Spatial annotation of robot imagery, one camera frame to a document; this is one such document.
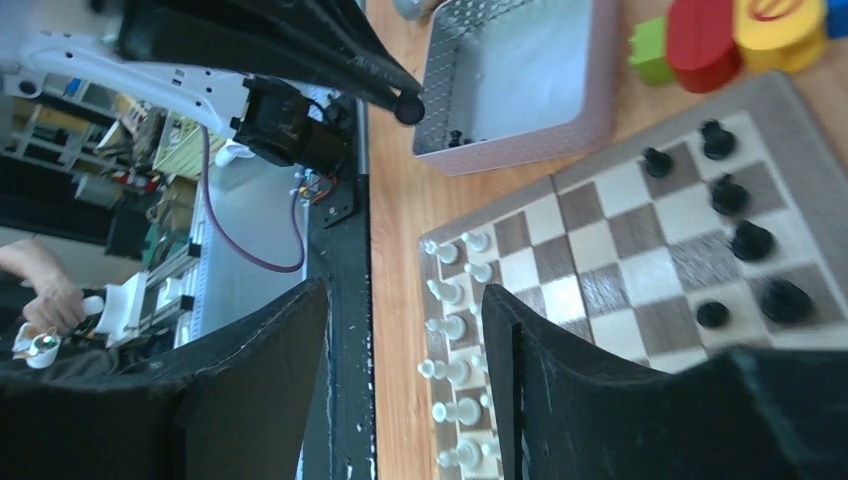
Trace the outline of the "grey toy microphone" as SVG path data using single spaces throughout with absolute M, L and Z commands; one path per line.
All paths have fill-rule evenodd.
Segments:
M 414 21 L 430 15 L 443 0 L 393 0 L 396 12 L 405 20 Z

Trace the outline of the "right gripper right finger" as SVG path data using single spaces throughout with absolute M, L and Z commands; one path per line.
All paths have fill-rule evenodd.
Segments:
M 508 479 L 843 479 L 847 355 L 733 347 L 667 374 L 482 298 Z

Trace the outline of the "wooden chess board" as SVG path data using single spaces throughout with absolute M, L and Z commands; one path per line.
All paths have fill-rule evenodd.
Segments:
M 437 461 L 500 479 L 481 301 L 497 283 L 628 360 L 847 345 L 847 176 L 791 78 L 753 77 L 420 241 Z

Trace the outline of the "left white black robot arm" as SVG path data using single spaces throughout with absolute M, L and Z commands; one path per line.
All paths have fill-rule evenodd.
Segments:
M 354 1 L 5 1 L 1 86 L 90 81 L 184 115 L 281 166 L 334 173 L 346 136 L 309 114 L 300 84 L 425 115 L 421 84 Z

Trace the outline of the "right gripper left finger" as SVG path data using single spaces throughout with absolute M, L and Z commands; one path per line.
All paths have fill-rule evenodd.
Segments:
M 88 352 L 1 365 L 5 479 L 292 479 L 323 355 L 328 297 L 307 279 L 143 361 Z

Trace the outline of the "operator hand in background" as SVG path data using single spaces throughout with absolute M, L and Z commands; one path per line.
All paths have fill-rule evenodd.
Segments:
M 31 279 L 36 297 L 22 310 L 24 319 L 42 331 L 67 332 L 85 318 L 83 291 L 65 274 Z

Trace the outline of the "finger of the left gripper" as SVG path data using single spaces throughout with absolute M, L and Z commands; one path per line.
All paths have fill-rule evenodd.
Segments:
M 425 116 L 421 84 L 355 1 L 126 1 L 116 49 L 126 60 L 335 89 L 393 112 L 404 125 Z

